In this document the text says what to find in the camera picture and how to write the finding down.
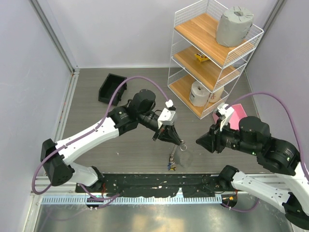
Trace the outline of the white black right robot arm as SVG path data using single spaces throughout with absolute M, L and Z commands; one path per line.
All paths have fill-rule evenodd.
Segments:
M 221 127 L 220 121 L 196 140 L 211 153 L 230 148 L 256 157 L 257 163 L 284 179 L 288 190 L 269 186 L 249 177 L 239 169 L 227 165 L 218 176 L 223 190 L 242 190 L 283 212 L 294 225 L 309 228 L 309 184 L 301 167 L 300 153 L 288 141 L 271 136 L 267 123 L 255 116 L 244 117 L 238 130 L 230 125 Z

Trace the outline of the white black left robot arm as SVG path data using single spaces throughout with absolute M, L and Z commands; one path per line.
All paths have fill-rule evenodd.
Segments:
M 92 192 L 103 187 L 103 177 L 94 167 L 85 167 L 74 161 L 99 144 L 134 130 L 139 124 L 154 131 L 153 140 L 182 145 L 174 122 L 176 109 L 171 100 L 159 115 L 153 111 L 155 94 L 147 89 L 136 93 L 124 106 L 115 107 L 99 121 L 82 132 L 67 139 L 54 142 L 47 139 L 42 144 L 41 160 L 46 160 L 43 168 L 52 186 L 60 186 L 68 181 L 83 184 Z

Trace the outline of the grey wrapped paper roll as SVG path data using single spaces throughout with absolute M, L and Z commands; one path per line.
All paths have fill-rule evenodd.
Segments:
M 226 10 L 218 23 L 216 41 L 225 47 L 239 46 L 253 25 L 253 13 L 239 6 Z

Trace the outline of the white labelled paper roll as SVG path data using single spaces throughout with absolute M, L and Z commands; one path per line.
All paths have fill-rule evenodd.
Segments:
M 210 92 L 198 81 L 191 85 L 189 100 L 195 107 L 206 105 Z

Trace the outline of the black plastic storage bin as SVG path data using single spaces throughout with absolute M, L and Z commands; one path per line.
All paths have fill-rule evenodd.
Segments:
M 115 90 L 126 79 L 127 79 L 126 77 L 119 76 L 116 74 L 112 73 L 108 74 L 105 81 L 103 82 L 102 86 L 99 89 L 98 101 L 108 104 Z M 121 101 L 122 95 L 125 90 L 127 90 L 127 83 L 124 83 L 116 93 L 114 100 L 112 102 L 113 106 L 118 105 L 118 103 Z

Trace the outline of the pink plastic tray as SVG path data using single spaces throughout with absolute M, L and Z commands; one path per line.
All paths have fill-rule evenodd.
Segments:
M 239 122 L 241 119 L 247 117 L 246 112 L 241 104 L 234 104 L 231 106 L 234 109 L 232 117 L 229 121 L 230 128 L 234 130 L 239 130 Z

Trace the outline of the beige cup on shelf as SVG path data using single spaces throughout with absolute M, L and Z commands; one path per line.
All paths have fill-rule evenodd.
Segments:
M 221 99 L 221 95 L 224 92 L 224 87 L 221 87 L 220 89 L 218 89 L 217 91 L 210 93 L 209 95 L 209 102 L 210 103 L 216 103 Z

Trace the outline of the yellow toy on shelf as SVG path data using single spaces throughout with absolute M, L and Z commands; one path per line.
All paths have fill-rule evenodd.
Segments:
M 194 54 L 194 56 L 198 59 L 198 61 L 199 61 L 200 63 L 209 60 L 209 58 L 208 58 L 206 55 L 202 54 L 202 53 L 196 53 L 196 54 Z

